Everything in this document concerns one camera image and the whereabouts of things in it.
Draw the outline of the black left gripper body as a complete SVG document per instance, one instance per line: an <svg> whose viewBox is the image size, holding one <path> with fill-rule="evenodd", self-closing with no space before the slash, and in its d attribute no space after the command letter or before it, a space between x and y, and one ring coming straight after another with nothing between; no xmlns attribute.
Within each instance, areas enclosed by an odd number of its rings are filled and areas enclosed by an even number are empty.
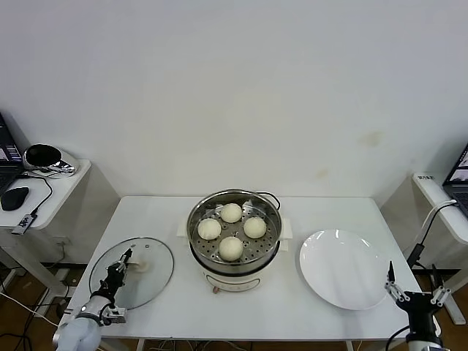
<svg viewBox="0 0 468 351"><path fill-rule="evenodd" d="M91 294L91 297L101 296L106 299L114 299L118 289L124 285L124 273L108 271L104 280L99 281L99 289Z"/></svg>

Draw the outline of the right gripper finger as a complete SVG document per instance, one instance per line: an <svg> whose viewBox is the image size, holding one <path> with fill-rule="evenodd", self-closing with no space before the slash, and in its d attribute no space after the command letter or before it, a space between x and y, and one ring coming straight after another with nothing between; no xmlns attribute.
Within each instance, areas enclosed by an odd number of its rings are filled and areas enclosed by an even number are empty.
<svg viewBox="0 0 468 351"><path fill-rule="evenodd" d="M407 295L396 283L396 277L392 261L389 262L385 290L395 302L403 303L407 300Z"/></svg>
<svg viewBox="0 0 468 351"><path fill-rule="evenodd" d="M434 278L434 287L435 290L432 293L431 304L432 305L443 305L447 298L451 294L451 289L445 287L445 281L442 278L442 275L437 270L435 264L432 266L432 276Z"/></svg>

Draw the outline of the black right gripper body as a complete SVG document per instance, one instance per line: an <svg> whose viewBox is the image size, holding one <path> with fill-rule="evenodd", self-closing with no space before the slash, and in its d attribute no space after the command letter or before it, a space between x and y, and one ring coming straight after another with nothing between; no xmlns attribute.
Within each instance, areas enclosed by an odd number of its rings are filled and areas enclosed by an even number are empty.
<svg viewBox="0 0 468 351"><path fill-rule="evenodd" d="M435 333L434 315L440 310L432 296L422 292L405 292L399 308L406 312L412 333Z"/></svg>

